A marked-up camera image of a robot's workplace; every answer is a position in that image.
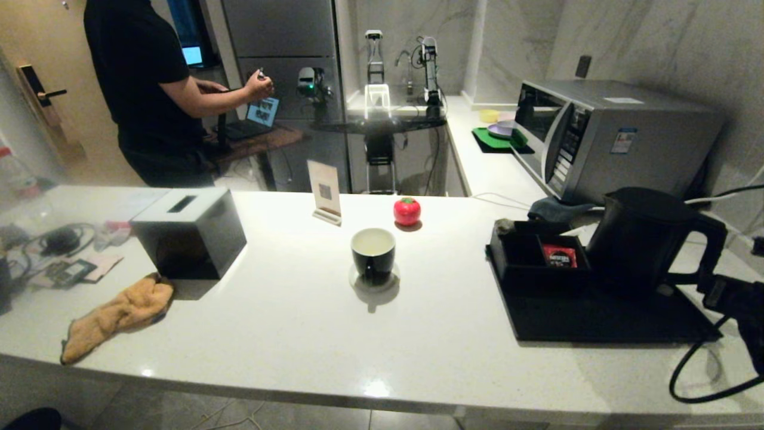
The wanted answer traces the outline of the person's right hand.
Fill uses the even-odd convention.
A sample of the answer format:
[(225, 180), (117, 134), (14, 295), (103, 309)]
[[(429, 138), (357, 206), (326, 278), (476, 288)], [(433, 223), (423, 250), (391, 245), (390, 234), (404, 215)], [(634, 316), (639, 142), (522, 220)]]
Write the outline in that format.
[(249, 77), (242, 89), (245, 90), (247, 103), (264, 100), (275, 94), (275, 85), (269, 76), (264, 75), (262, 68)]

